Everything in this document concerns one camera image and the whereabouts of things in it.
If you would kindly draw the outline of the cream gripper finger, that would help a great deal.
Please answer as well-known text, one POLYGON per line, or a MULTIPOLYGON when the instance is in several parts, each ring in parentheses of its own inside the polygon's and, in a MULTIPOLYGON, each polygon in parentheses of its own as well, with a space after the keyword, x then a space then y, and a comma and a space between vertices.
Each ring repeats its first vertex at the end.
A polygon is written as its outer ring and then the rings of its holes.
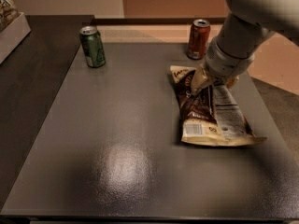
POLYGON ((236 76, 236 77, 230 77, 228 80, 227 80, 227 83, 226 83, 226 87, 228 89, 231 89, 234 84, 239 80, 239 76, 236 76))
POLYGON ((191 91, 193 95, 198 94, 202 89, 212 85, 218 77, 213 74, 206 64, 201 64, 195 71, 192 82, 191 91))

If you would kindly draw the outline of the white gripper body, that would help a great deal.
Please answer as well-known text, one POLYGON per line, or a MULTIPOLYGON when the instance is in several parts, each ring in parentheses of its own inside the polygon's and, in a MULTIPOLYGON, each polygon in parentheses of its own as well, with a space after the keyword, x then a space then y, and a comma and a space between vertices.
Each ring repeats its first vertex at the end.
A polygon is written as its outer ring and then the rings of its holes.
POLYGON ((253 54, 248 58, 235 58, 226 54, 214 37, 206 50, 205 65, 214 77, 237 77, 247 71, 254 58, 253 54))

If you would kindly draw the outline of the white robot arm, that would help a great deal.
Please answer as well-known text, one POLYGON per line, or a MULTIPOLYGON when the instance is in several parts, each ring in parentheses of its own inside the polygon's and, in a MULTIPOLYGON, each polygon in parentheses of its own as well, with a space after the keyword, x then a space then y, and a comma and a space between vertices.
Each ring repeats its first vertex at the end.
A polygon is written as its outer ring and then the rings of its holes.
POLYGON ((299 45, 299 0, 226 0, 226 4, 230 13, 193 76, 194 94, 215 82, 234 84, 253 62, 255 50, 275 33, 299 45))

